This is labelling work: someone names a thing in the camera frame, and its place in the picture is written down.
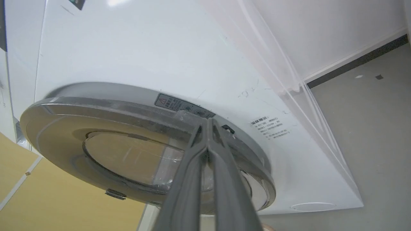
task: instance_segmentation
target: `gray floor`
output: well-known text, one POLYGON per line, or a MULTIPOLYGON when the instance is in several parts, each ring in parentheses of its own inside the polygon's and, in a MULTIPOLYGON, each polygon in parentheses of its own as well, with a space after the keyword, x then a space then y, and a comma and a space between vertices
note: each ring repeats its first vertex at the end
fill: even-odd
POLYGON ((411 48, 403 45, 312 89, 365 206, 262 216, 277 231, 411 230, 411 48))

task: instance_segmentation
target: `yellow floor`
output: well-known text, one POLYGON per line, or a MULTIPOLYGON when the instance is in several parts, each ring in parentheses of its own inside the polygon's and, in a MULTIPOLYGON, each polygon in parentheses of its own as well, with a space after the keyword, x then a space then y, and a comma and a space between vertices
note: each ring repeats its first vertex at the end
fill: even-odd
MULTIPOLYGON (((37 158, 32 152, 1 139, 1 196, 37 158)), ((0 211, 0 230, 136 230, 145 204, 115 199, 42 159, 0 211)))

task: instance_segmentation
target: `warning label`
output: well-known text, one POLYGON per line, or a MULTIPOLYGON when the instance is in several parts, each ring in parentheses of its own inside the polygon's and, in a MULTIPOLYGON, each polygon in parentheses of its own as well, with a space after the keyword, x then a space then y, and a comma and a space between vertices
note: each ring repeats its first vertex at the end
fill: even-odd
POLYGON ((173 111, 185 110, 203 118, 211 118, 215 116, 215 114, 209 110, 165 94, 159 94, 154 105, 173 111))
POLYGON ((283 123, 277 117, 264 116, 252 121, 251 124, 269 140, 290 134, 287 129, 283 129, 283 123))

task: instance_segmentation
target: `gray plastic tool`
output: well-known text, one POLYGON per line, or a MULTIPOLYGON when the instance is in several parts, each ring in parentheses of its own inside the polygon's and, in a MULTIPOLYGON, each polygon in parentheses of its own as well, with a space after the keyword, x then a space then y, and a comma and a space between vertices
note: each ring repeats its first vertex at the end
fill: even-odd
POLYGON ((218 123, 202 119, 196 126, 153 231, 200 229, 201 173, 213 169, 217 231, 262 231, 228 144, 218 123))

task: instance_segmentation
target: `dark baseboard strip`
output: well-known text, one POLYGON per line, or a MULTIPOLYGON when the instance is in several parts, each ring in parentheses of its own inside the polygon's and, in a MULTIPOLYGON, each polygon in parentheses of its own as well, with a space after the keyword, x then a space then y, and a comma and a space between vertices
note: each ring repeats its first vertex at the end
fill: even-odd
POLYGON ((396 39, 392 42, 389 42, 389 43, 385 44, 384 46, 382 46, 380 48, 377 48, 377 49, 371 51, 370 53, 368 53, 364 56, 361 56, 358 59, 356 59, 354 61, 351 61, 350 63, 347 63, 344 66, 342 66, 342 67, 340 67, 340 68, 338 68, 338 69, 336 69, 336 70, 334 70, 330 73, 327 73, 327 74, 321 76, 318 79, 315 79, 315 80, 307 83, 307 86, 309 88, 313 88, 315 86, 318 86, 318 85, 320 85, 320 84, 322 84, 322 83, 324 83, 324 82, 326 82, 326 81, 328 81, 332 78, 335 78, 335 77, 337 77, 337 76, 339 76, 339 75, 341 75, 341 74, 343 74, 343 73, 345 73, 345 72, 347 72, 351 69, 354 69, 358 66, 361 66, 366 62, 369 62, 369 61, 371 61, 375 58, 378 58, 381 55, 383 55, 385 53, 388 53, 388 52, 390 52, 390 51, 392 51, 392 50, 394 50, 394 49, 396 49, 396 48, 398 48, 398 47, 400 47, 400 46, 402 46, 406 43, 408 43, 408 36, 403 35, 403 36, 399 37, 398 39, 396 39))

